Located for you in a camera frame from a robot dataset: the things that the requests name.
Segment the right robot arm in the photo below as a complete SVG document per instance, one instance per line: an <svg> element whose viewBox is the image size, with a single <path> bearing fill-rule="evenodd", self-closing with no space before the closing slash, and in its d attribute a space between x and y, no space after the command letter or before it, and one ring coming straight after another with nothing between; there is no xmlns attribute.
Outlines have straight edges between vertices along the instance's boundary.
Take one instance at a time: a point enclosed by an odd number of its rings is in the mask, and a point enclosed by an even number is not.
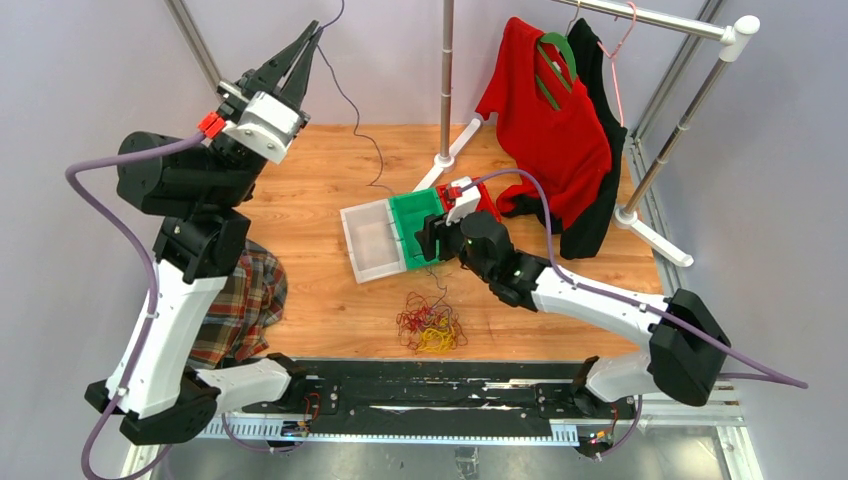
<svg viewBox="0 0 848 480"><path fill-rule="evenodd" d="M446 215L428 215L414 237L425 259L458 259L511 307L574 317L639 347L584 362L571 390L580 414L595 417L614 401L645 393L693 407L709 400L730 341L694 292L679 288L664 297L582 277L517 249L488 212L453 224Z"/></svg>

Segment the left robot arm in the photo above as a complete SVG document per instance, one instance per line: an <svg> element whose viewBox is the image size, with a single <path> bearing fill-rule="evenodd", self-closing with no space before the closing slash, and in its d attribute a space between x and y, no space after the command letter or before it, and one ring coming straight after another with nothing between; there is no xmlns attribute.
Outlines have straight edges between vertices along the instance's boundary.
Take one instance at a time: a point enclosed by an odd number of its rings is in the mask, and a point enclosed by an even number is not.
<svg viewBox="0 0 848 480"><path fill-rule="evenodd" d="M193 136L137 131L110 160L118 195L162 218L154 245L140 251L150 283L130 344L85 392L98 412L122 416L121 433L135 445L190 441L213 419L261 402L283 413L305 403L305 371L282 354L223 369L187 361L245 247L250 221L239 205L308 123L302 103L321 35L312 21L260 67L219 83L220 105Z"/></svg>

